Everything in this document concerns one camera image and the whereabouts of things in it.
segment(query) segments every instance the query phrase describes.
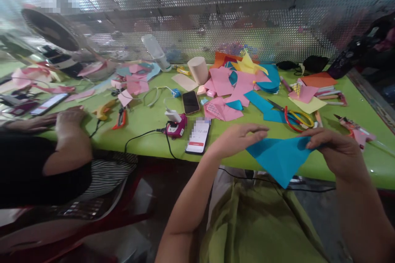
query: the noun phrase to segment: green cloth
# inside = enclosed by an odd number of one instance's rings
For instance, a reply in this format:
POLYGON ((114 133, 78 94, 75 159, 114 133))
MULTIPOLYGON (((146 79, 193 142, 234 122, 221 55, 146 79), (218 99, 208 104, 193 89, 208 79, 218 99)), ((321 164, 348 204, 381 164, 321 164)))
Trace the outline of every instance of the green cloth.
POLYGON ((328 263, 310 219, 291 191, 237 180, 214 207, 201 263, 328 263))

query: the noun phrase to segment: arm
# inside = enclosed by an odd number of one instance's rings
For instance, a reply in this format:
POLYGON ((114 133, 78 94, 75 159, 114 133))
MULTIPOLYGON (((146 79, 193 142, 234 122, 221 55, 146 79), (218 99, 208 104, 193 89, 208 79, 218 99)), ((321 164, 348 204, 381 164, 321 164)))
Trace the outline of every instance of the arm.
POLYGON ((91 141, 80 128, 86 113, 78 107, 60 112, 56 121, 56 152, 45 162, 44 175, 72 171, 93 159, 91 141))
POLYGON ((395 261, 395 231, 381 204, 356 141, 326 129, 311 129, 307 148, 324 155, 336 176, 340 225, 355 262, 395 261))
POLYGON ((209 147, 173 208, 156 263, 189 261, 193 232, 203 219, 221 160, 262 140, 267 130, 256 124, 233 125, 209 147))

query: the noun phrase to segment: hand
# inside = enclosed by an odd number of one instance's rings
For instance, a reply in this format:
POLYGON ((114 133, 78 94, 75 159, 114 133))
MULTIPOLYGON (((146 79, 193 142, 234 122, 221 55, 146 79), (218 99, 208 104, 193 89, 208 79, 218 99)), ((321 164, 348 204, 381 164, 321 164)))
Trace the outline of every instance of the hand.
POLYGON ((49 130, 48 126, 53 125, 56 122, 56 116, 58 114, 49 114, 44 116, 38 116, 32 119, 17 120, 10 122, 5 125, 8 130, 23 132, 23 133, 35 133, 44 132, 49 130))
POLYGON ((230 157, 264 139, 268 130, 268 127, 255 123, 232 125, 211 144, 206 153, 217 159, 230 157))
POLYGON ((306 148, 314 149, 321 145, 320 151, 329 169, 345 182, 366 182, 370 180, 358 143, 349 136, 337 132, 316 128, 301 133, 300 136, 311 136, 306 148))
POLYGON ((69 126, 80 126, 81 121, 85 117, 86 112, 81 109, 81 106, 71 107, 67 110, 58 113, 56 121, 56 130, 69 126))

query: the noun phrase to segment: black shirt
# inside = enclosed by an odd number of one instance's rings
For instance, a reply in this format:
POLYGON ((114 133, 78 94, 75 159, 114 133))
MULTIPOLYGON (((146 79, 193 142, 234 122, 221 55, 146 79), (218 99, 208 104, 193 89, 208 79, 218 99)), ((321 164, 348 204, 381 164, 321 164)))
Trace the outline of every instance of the black shirt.
POLYGON ((0 208, 61 205, 83 194, 91 184, 91 164, 44 176, 46 160, 55 153, 45 138, 0 133, 0 208))

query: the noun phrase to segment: orange paper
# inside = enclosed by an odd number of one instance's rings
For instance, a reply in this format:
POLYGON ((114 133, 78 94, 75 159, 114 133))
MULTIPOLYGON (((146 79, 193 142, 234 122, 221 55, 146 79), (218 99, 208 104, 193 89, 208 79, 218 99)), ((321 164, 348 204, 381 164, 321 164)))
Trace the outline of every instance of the orange paper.
MULTIPOLYGON (((238 60, 238 61, 243 60, 242 57, 239 57, 239 56, 236 56, 236 55, 228 55, 228 54, 226 54, 226 53, 222 53, 222 52, 216 51, 216 52, 215 52, 215 61, 214 61, 214 65, 212 65, 212 66, 210 67, 210 69, 217 69, 217 68, 219 68, 220 66, 222 66, 222 65, 223 65, 223 62, 225 61, 225 57, 232 58, 232 59, 235 59, 235 60, 238 60)), ((259 64, 259 63, 260 63, 260 61, 257 61, 257 60, 252 60, 252 61, 253 61, 254 63, 256 63, 256 64, 259 64)))
POLYGON ((337 81, 333 79, 327 72, 309 75, 306 77, 302 77, 301 79, 307 86, 313 86, 318 88, 337 84, 337 81))

